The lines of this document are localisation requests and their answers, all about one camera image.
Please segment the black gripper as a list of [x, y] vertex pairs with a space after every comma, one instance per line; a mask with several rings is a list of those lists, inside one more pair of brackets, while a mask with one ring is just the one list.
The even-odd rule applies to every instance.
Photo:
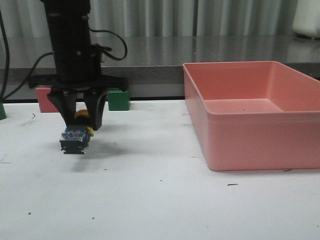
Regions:
[[30, 88], [50, 88], [49, 101], [61, 114], [65, 124], [75, 125], [76, 95], [84, 93], [84, 102], [93, 130], [102, 126], [108, 90], [127, 91], [129, 81], [125, 77], [98, 75], [80, 81], [63, 81], [56, 74], [33, 75], [27, 79]]

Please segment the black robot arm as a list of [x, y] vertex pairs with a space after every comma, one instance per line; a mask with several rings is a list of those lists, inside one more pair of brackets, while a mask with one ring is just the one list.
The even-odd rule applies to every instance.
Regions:
[[98, 130], [109, 90], [125, 92], [125, 77], [104, 75], [101, 56], [113, 60], [110, 48], [91, 43], [88, 0], [44, 0], [45, 15], [56, 74], [34, 75], [30, 88], [47, 87], [49, 101], [60, 112], [66, 126], [85, 125]]

